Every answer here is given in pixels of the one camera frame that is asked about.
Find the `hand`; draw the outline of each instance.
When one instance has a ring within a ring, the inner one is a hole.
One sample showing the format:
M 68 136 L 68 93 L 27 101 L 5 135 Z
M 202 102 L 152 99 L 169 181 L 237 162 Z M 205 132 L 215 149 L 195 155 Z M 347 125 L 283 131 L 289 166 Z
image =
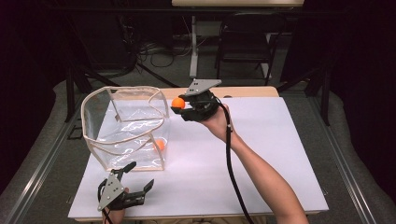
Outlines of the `hand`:
M 108 214 L 110 220 L 113 224 L 121 224 L 125 217 L 125 209 L 122 210 L 111 210 L 110 214 Z M 104 224 L 109 224 L 108 220 L 106 220 L 105 215 L 102 213 L 102 220 Z
M 224 105 L 227 109 L 228 113 L 230 114 L 230 109 L 227 105 Z M 233 122 L 231 121 L 230 115 L 230 122 L 231 122 L 231 130 L 235 133 L 233 129 Z M 218 111 L 209 119 L 201 121 L 200 123 L 204 124 L 206 128 L 209 129 L 217 138 L 222 140 L 223 142 L 226 141 L 226 132 L 227 132 L 227 120 L 225 118 L 224 109 L 219 106 Z

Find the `clear plastic sheet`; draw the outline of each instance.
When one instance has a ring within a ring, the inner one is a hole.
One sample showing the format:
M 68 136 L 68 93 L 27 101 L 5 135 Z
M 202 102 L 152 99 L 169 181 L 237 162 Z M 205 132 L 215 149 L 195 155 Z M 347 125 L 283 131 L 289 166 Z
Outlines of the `clear plastic sheet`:
M 83 136 L 106 170 L 136 161 L 134 170 L 163 170 L 169 111 L 154 87 L 103 87 L 81 105 Z

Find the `table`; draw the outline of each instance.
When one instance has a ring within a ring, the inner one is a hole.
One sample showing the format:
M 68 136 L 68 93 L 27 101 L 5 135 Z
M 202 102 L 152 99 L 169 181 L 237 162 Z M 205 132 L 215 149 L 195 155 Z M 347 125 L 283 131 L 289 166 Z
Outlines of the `table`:
M 174 7 L 302 7 L 304 0 L 172 0 Z M 191 66 L 190 77 L 197 76 L 198 48 L 197 48 L 197 21 L 195 16 L 191 20 Z M 262 64 L 265 75 L 268 64 Z
M 163 89 L 168 99 L 185 88 Z M 229 105 L 234 127 L 259 155 L 290 183 L 307 214 L 327 211 L 328 205 L 312 170 L 283 98 L 273 87 L 212 88 Z M 165 170 L 131 172 L 121 183 L 141 190 L 151 179 L 153 189 L 144 205 L 126 210 L 127 219 L 181 217 L 232 217 L 243 212 L 228 176 L 225 145 L 203 125 L 186 122 L 171 113 L 171 130 L 165 152 Z M 240 161 L 232 153 L 233 172 L 251 215 L 272 214 L 255 190 Z M 90 156 L 69 217 L 77 221 L 101 219 L 96 191 L 108 173 Z

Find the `orange ball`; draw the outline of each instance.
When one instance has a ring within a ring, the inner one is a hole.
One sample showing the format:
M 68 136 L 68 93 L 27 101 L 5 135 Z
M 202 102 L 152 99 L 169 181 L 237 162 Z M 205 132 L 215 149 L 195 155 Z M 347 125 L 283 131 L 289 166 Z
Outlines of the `orange ball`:
M 165 148 L 165 143 L 161 139 L 155 140 L 155 144 L 160 148 L 160 150 L 163 150 Z
M 180 97 L 177 97 L 172 101 L 172 107 L 178 107 L 184 109 L 185 106 L 186 106 L 186 102 L 184 102 L 184 100 L 181 99 Z

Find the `chair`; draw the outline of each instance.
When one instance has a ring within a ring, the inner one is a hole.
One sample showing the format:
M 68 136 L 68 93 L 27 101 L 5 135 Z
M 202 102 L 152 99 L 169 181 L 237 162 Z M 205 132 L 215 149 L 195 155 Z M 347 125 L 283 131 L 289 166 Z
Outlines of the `chair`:
M 227 16 L 219 31 L 219 48 L 215 68 L 220 79 L 220 62 L 268 64 L 262 77 L 268 85 L 269 74 L 276 52 L 276 42 L 286 26 L 286 19 L 277 13 L 234 13 Z

